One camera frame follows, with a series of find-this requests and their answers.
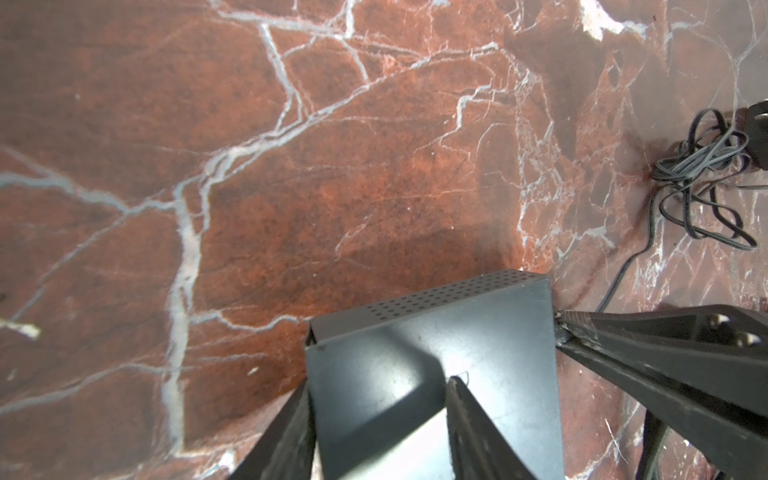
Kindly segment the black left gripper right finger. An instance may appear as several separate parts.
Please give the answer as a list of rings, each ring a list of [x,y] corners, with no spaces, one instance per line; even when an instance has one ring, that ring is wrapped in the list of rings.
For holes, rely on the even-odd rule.
[[[456,479],[535,479],[460,377],[448,380],[445,400]]]

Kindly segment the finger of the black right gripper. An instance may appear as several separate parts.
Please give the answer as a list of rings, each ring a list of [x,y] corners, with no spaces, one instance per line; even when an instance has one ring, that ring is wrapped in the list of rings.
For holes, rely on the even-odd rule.
[[[644,405],[735,479],[767,477],[767,419],[714,397],[653,378],[578,341],[558,349]]]
[[[716,304],[633,314],[563,311],[556,325],[600,353],[767,415],[767,314]]]

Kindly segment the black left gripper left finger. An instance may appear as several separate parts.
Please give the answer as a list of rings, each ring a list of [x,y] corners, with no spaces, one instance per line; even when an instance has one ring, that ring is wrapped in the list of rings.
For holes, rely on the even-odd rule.
[[[314,451],[314,417],[307,384],[302,383],[230,479],[308,480]]]

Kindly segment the dark grey network switch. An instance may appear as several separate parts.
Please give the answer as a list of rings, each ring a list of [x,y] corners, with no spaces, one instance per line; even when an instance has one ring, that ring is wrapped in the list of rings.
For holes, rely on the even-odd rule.
[[[314,318],[306,363],[328,479],[452,478],[455,376],[533,475],[565,475],[546,276],[502,270]]]

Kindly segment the black power adapter with cable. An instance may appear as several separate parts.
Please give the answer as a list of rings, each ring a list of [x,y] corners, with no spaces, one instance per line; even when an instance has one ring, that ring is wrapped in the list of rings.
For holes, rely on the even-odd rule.
[[[765,191],[765,184],[734,184],[732,179],[754,169],[767,169],[767,101],[750,105],[743,124],[726,120],[712,107],[699,111],[687,137],[671,157],[656,161],[651,179],[658,188],[647,203],[647,242],[621,265],[596,310],[603,312],[613,300],[633,263],[654,247],[657,218],[674,224],[693,240],[714,240],[740,251],[758,248],[741,213],[718,199],[725,186],[743,191]]]

